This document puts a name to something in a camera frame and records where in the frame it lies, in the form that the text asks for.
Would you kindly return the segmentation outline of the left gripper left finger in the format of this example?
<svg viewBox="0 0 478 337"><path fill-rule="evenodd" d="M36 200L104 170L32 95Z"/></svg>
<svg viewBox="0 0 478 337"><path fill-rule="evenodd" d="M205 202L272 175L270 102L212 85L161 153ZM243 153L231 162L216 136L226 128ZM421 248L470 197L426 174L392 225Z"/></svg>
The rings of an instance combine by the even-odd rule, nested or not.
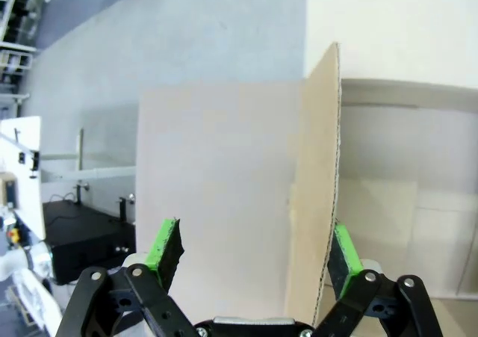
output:
<svg viewBox="0 0 478 337"><path fill-rule="evenodd" d="M198 332L168 295L184 253L180 220L166 219L144 263L115 273L90 267L82 271L57 336L114 336L124 314L142 318L155 336L197 336Z"/></svg>

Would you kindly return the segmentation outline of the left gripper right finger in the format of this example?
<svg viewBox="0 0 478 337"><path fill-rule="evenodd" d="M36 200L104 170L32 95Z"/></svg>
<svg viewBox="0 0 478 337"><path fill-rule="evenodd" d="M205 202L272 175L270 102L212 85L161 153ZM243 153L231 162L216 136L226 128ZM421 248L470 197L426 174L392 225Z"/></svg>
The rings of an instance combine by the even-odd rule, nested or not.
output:
<svg viewBox="0 0 478 337"><path fill-rule="evenodd" d="M364 316L379 320L387 336L442 336L423 280L403 275L392 281L367 269L343 224L333 230L327 263L336 302L314 336L351 336Z"/></svg>

